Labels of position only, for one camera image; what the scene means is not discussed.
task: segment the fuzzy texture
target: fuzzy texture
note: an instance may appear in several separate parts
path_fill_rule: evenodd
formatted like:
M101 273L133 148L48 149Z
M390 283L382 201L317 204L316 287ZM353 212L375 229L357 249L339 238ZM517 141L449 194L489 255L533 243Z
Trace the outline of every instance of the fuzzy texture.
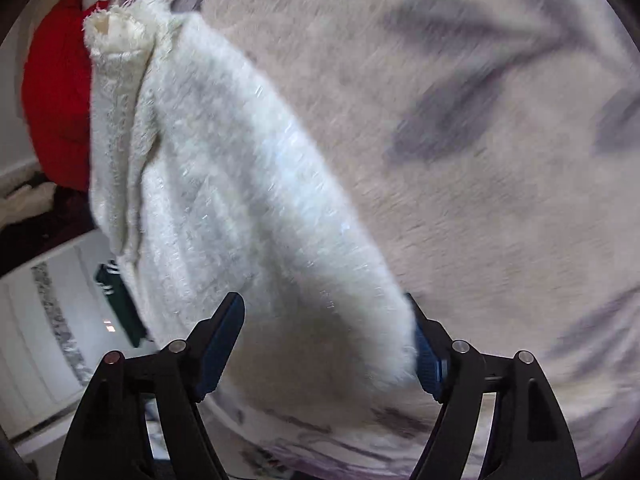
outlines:
M315 145L250 62L168 5L85 22L92 210L154 338L186 336L236 290L225 373L254 404L362 402L410 380L411 309Z

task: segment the bolt head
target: bolt head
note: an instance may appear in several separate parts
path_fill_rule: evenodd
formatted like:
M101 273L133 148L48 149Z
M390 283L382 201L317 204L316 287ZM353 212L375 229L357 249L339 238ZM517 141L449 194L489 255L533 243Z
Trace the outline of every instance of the bolt head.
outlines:
M120 352L114 350L105 355L102 360L108 365L114 365L120 360Z
M185 348L187 348L187 342L184 339L176 339L169 343L169 352L172 354L179 354Z
M462 341L462 339L455 340L452 343L451 347L459 354L466 354L471 349L469 343L467 343L466 341Z
M526 350L518 352L518 359L520 359L526 365L530 365L533 361L536 360L536 358L533 357L533 354L531 352L527 352Z

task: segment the green object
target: green object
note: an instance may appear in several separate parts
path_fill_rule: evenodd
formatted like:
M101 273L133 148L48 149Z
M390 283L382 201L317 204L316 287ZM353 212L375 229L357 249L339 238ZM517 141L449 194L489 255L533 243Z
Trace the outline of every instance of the green object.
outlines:
M146 337L146 328L140 320L136 305L120 277L120 269L114 260L108 264L100 264L94 276L95 282L102 288L102 293L111 305L118 321L130 343L138 348L140 341Z

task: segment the white wall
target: white wall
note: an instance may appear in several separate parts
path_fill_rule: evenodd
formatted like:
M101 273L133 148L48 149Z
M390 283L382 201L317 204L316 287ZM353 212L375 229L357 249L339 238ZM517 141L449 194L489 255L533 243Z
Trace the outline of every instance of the white wall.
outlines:
M0 176L36 160L19 105L22 29L18 19L0 46Z

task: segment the red cushion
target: red cushion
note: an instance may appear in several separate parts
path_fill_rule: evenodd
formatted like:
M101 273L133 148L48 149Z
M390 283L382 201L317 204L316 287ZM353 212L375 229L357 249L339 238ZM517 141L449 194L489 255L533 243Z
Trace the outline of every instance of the red cushion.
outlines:
M22 106L42 171L63 187L89 187L91 62L84 46L82 0L60 0L33 35L22 80Z

